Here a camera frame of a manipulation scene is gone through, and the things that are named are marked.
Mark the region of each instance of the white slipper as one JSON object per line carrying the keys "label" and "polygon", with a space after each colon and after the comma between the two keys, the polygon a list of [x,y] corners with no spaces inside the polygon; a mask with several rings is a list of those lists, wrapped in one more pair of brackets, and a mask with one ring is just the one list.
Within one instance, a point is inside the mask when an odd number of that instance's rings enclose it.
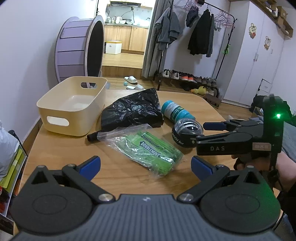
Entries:
{"label": "white slipper", "polygon": [[131,84],[136,84],[138,83],[137,79],[134,76],[130,76],[130,77],[124,77],[124,79],[128,82],[130,82]]}
{"label": "white slipper", "polygon": [[145,88],[142,85],[137,85],[137,86],[127,86],[126,87],[127,90],[145,90]]}

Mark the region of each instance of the metal screw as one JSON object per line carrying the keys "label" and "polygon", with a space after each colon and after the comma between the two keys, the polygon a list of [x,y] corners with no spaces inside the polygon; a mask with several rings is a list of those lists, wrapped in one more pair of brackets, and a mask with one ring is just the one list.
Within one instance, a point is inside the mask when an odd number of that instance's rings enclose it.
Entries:
{"label": "metal screw", "polygon": [[113,200],[113,196],[109,193],[103,193],[99,196],[99,200],[102,202],[109,202]]}
{"label": "metal screw", "polygon": [[193,200],[194,196],[190,193],[183,193],[179,196],[179,199],[181,201],[185,201],[185,202],[189,202],[191,200]]}

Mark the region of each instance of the green chewing gum package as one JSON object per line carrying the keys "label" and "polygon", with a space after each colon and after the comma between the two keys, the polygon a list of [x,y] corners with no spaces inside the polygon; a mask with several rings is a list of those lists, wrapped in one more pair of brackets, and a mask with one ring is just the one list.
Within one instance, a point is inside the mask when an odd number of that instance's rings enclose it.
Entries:
{"label": "green chewing gum package", "polygon": [[122,131],[114,130],[105,133],[102,140],[155,174],[167,175],[180,162],[183,154],[171,144],[149,133],[149,127],[145,124]]}

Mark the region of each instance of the bottle label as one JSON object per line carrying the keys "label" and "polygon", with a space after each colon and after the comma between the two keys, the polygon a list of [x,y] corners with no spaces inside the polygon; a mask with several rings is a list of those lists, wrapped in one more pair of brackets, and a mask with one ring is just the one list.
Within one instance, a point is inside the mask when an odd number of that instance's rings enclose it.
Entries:
{"label": "bottle label", "polygon": [[182,110],[184,110],[184,108],[182,108],[178,104],[172,102],[165,109],[165,116],[168,117],[168,118],[170,118],[170,120],[175,123],[175,120],[176,120],[177,115]]}

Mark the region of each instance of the plastic bag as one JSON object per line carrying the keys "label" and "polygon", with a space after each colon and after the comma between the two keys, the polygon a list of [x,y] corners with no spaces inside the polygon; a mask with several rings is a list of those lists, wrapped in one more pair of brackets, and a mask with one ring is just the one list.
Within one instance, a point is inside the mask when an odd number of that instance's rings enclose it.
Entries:
{"label": "plastic bag", "polygon": [[157,92],[154,88],[131,94],[115,101],[102,112],[102,131],[118,127],[149,124],[161,127],[164,119]]}
{"label": "plastic bag", "polygon": [[152,135],[152,127],[143,124],[99,132],[98,140],[120,151],[133,161],[148,167],[156,175],[167,175],[182,159],[183,154],[171,144]]}
{"label": "plastic bag", "polygon": [[0,121],[0,180],[7,175],[19,144],[18,139],[4,130]]}

